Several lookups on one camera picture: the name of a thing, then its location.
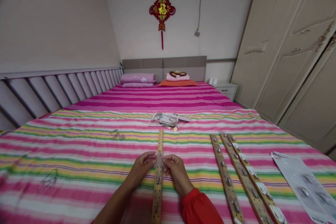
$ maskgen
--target bed rail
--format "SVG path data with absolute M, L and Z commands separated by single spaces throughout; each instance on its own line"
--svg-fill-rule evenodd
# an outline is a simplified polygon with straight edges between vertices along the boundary
M 90 98 L 120 83 L 121 67 L 0 74 L 0 130 Z

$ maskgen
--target hand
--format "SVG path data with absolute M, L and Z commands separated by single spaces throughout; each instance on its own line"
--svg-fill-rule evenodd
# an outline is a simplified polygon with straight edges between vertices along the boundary
M 180 197 L 184 197 L 190 193 L 194 189 L 194 186 L 187 175 L 183 160 L 176 155 L 169 155 L 163 157 L 162 161 L 166 166 L 164 168 L 165 173 L 166 175 L 171 174 L 173 177 L 174 186 Z
M 125 179 L 125 183 L 133 188 L 133 190 L 141 184 L 144 176 L 156 163 L 155 153 L 155 151 L 145 152 L 135 160 L 131 171 Z

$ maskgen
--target striped bedspread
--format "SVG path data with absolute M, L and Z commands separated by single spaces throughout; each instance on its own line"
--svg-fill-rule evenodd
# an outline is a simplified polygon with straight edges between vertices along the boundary
M 67 110 L 93 111 L 201 111 L 209 109 L 232 110 L 240 105 L 230 101 L 211 85 L 199 82 L 197 86 L 122 87 L 122 84 L 97 96 L 70 105 Z
M 195 187 L 207 194 L 225 224 L 232 223 L 209 134 L 232 133 L 265 183 L 288 223 L 313 224 L 270 152 L 296 155 L 336 198 L 336 164 L 301 140 L 262 120 L 256 111 L 236 109 L 181 113 L 191 118 L 177 132 L 164 128 L 164 154 L 185 163 Z M 60 110 L 35 119 L 0 138 L 1 223 L 90 223 L 121 185 L 134 160 L 157 149 L 161 127 L 148 127 L 152 113 Z M 118 129 L 124 140 L 113 139 Z M 227 153 L 246 223 L 258 223 Z M 55 185 L 41 181 L 57 169 Z M 127 208 L 124 223 L 150 223 L 154 169 L 143 180 Z M 164 177 L 162 223 L 183 223 L 170 177 Z

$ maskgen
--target red chinese knot ornament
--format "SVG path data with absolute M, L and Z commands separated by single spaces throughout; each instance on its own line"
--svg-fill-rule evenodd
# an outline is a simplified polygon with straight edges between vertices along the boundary
M 163 31 L 166 31 L 165 21 L 175 14 L 175 7 L 169 2 L 169 0 L 156 0 L 154 5 L 149 8 L 149 14 L 156 17 L 159 21 L 159 31 L 161 31 L 161 42 L 163 50 Z

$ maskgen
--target bed headboard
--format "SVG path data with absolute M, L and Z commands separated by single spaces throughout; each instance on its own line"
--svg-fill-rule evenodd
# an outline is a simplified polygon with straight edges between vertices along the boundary
M 147 58 L 123 59 L 122 64 L 125 74 L 151 73 L 156 75 L 156 82 L 166 78 L 170 71 L 183 71 L 189 74 L 194 81 L 205 80 L 207 56 L 174 57 L 174 58 Z

